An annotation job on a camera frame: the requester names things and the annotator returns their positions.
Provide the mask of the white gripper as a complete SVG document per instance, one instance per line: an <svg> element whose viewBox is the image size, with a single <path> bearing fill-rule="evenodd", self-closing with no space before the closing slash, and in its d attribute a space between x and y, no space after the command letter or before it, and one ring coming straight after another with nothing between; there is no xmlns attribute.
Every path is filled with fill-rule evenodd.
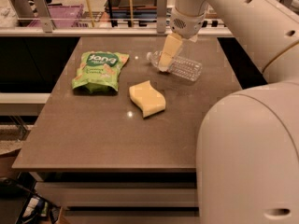
<svg viewBox="0 0 299 224"><path fill-rule="evenodd" d="M168 35L158 62L166 72L182 46L182 38L191 39L198 34L206 16L206 7L173 7L170 17L172 34Z"/></svg>

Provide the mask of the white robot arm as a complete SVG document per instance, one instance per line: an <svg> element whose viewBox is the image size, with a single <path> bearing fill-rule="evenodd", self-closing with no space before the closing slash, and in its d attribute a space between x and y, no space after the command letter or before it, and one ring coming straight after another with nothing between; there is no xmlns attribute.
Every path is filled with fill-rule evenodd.
<svg viewBox="0 0 299 224"><path fill-rule="evenodd" d="M265 83L204 117L196 148L200 224L299 224L299 21L277 0L176 0L170 26L197 35L212 7Z"/></svg>

